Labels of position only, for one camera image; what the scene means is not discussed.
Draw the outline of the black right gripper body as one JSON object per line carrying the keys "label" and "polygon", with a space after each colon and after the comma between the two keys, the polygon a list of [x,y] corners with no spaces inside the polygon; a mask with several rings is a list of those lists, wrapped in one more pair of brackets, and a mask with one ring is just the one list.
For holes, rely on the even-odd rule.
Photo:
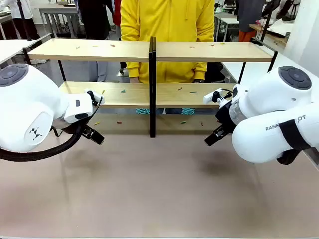
{"label": "black right gripper body", "polygon": [[231,119],[230,113],[229,113],[229,109],[231,105],[232,105],[231,101],[229,101],[224,106],[222,106],[215,115],[218,122],[221,124],[221,126],[225,130],[234,130],[236,127],[236,124]]}

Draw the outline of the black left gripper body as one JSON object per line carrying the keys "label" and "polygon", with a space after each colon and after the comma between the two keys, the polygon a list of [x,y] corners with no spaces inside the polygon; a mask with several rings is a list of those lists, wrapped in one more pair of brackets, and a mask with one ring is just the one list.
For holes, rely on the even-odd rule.
{"label": "black left gripper body", "polygon": [[76,121],[74,123],[68,123],[63,119],[56,119],[55,120],[55,128],[61,129],[67,134],[79,134],[81,135],[83,132],[84,125],[86,124],[86,120],[82,119]]}

